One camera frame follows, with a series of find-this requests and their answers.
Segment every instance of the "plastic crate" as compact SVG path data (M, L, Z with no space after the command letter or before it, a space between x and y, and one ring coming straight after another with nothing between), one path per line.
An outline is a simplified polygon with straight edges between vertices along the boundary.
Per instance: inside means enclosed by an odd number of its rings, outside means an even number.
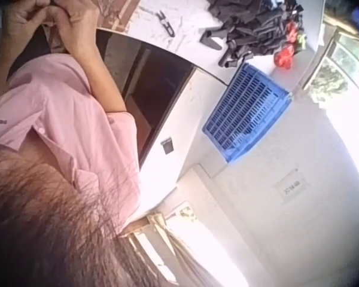
M230 163L247 153L290 103L288 91L255 67L243 64L202 131Z

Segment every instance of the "bright light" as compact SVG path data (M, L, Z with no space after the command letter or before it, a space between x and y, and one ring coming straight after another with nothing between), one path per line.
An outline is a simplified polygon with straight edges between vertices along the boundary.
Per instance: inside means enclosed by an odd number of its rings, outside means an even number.
M181 216L167 221L168 227L192 250L199 263L225 287L247 287L247 281L212 233L198 220Z
M327 116L345 143L359 173L359 96L340 97L327 108Z

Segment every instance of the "black fabric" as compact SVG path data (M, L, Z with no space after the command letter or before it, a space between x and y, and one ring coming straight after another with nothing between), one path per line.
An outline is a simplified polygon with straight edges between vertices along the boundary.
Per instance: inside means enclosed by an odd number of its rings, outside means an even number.
M105 58L105 52L107 50L108 41L111 37L112 33L97 30L96 33L96 45L99 49L102 60ZM8 78L15 73L20 67L22 67L25 63L32 59L36 59L37 57L41 57L47 54L50 54L50 46L47 41L47 37L45 35L44 29L40 26L32 39L29 41L28 45L25 47L24 51L20 54L20 56L13 63L9 73Z

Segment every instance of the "window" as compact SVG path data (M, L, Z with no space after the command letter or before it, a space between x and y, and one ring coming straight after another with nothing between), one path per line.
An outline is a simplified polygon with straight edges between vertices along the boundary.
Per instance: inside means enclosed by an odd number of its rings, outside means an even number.
M326 110L359 172L359 41L336 33L308 87Z
M308 89L322 107L333 99L359 94L359 41L337 32Z

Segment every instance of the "person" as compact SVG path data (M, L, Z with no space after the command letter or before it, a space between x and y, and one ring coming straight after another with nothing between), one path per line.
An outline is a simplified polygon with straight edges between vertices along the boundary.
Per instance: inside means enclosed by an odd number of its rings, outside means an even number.
M159 285L118 236L139 206L136 124L96 46L98 17L91 0L5 9L0 286ZM14 69L47 18L69 54Z

